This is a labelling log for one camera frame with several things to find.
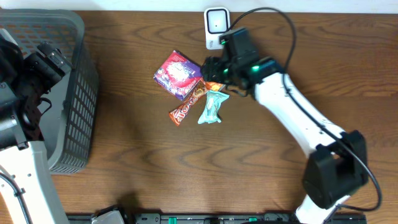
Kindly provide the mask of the orange Kleenex tissue pack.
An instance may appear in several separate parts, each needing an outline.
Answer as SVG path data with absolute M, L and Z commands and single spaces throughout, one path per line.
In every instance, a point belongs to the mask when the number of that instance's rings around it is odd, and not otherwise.
M 224 88 L 224 84 L 216 82 L 206 82 L 205 86 L 208 90 L 221 91 Z

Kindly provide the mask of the green flushable wipes pack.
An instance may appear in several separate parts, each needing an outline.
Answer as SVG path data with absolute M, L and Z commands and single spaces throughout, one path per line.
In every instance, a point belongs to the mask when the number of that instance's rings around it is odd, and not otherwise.
M 206 94 L 206 105 L 201 116 L 198 119 L 198 124 L 203 123 L 220 123 L 221 119 L 218 116 L 218 111 L 222 102 L 227 100 L 229 95 L 220 91 L 209 90 Z

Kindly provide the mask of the purple red pantyliner pack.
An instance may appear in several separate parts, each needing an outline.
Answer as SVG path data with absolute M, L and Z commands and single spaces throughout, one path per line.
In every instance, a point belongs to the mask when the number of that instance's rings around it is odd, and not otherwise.
M 176 50 L 154 73 L 154 81 L 179 100 L 184 100 L 201 80 L 199 66 Z

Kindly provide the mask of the red chocolate bar wrapper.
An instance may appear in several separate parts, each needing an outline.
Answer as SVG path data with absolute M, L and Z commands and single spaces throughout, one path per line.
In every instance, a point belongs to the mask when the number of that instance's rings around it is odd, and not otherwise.
M 207 93 L 208 89 L 205 85 L 205 81 L 201 79 L 194 87 L 191 95 L 176 109 L 169 113 L 170 119 L 176 126 L 179 126 L 183 119 L 188 114 L 190 108 Z

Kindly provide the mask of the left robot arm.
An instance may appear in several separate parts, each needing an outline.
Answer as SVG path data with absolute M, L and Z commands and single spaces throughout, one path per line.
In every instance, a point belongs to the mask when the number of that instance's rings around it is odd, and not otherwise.
M 1 196 L 14 223 L 69 222 L 50 175 L 38 107 L 72 70 L 48 42 L 25 57 L 1 29 Z

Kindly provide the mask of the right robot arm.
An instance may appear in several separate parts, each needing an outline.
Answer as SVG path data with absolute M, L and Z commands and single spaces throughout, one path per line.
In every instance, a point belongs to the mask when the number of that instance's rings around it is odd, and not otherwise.
M 295 211 L 301 223 L 326 223 L 368 182 L 366 142 L 359 131 L 345 132 L 324 117 L 270 57 L 237 65 L 227 57 L 208 57 L 206 81 L 242 85 L 293 136 L 307 157 L 302 179 L 306 196 Z

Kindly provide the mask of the grey plastic shopping basket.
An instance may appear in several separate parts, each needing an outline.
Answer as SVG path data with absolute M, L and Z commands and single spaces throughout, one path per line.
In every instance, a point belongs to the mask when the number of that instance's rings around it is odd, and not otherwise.
M 3 9 L 6 29 L 27 57 L 41 42 L 59 49 L 73 65 L 44 97 L 40 129 L 52 174 L 74 174 L 88 163 L 95 123 L 99 76 L 84 45 L 85 24 L 72 11 Z

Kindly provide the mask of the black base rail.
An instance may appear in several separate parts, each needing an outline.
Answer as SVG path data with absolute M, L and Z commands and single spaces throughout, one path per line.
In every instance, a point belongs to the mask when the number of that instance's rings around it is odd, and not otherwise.
M 92 215 L 67 215 L 70 223 L 92 223 Z M 264 213 L 250 215 L 177 215 L 141 213 L 134 214 L 122 223 L 134 224 L 238 224 L 238 223 L 300 223 L 292 213 Z M 334 215 L 326 223 L 367 224 L 365 215 Z

